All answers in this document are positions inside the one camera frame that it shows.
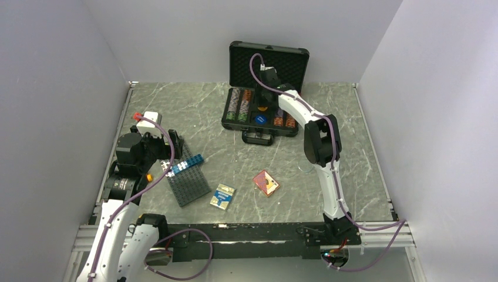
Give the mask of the blue small blind button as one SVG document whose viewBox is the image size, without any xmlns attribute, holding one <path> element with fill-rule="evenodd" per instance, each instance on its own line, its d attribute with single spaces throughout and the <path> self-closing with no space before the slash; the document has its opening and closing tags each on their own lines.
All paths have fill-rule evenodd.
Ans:
<svg viewBox="0 0 498 282">
<path fill-rule="evenodd" d="M 265 115 L 260 114 L 260 115 L 255 116 L 254 122 L 258 125 L 266 125 L 268 122 L 268 119 Z"/>
</svg>

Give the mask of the red playing card deck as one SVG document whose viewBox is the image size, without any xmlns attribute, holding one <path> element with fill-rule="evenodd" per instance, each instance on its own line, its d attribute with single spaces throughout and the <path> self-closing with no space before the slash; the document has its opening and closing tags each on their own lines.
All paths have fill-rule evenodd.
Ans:
<svg viewBox="0 0 498 282">
<path fill-rule="evenodd" d="M 267 197 L 272 195 L 281 187 L 281 185 L 266 170 L 262 170 L 254 176 L 253 182 Z"/>
</svg>

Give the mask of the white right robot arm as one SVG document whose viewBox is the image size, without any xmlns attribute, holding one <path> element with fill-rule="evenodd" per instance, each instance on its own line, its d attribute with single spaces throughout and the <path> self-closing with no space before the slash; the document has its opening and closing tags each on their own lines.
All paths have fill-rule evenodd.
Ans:
<svg viewBox="0 0 498 282">
<path fill-rule="evenodd" d="M 324 237 L 331 244 L 340 243 L 347 232 L 355 231 L 339 176 L 340 138 L 337 122 L 302 99 L 296 90 L 282 91 L 265 85 L 261 78 L 276 78 L 275 68 L 262 66 L 254 80 L 264 89 L 278 94 L 278 106 L 289 113 L 304 129 L 304 153 L 317 172 L 324 198 Z"/>
</svg>

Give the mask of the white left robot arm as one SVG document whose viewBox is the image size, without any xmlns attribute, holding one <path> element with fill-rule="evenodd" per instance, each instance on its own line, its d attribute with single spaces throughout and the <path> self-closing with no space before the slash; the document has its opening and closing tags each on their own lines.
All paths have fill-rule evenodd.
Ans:
<svg viewBox="0 0 498 282">
<path fill-rule="evenodd" d="M 104 183 L 97 233 L 77 281 L 134 281 L 150 248 L 168 241 L 167 220 L 159 214 L 137 219 L 132 238 L 129 242 L 125 238 L 141 193 L 150 183 L 159 182 L 148 176 L 150 168 L 158 160 L 179 159 L 183 145 L 184 139 L 172 129 L 166 136 L 154 137 L 133 127 L 118 138 L 116 160 Z"/>
</svg>

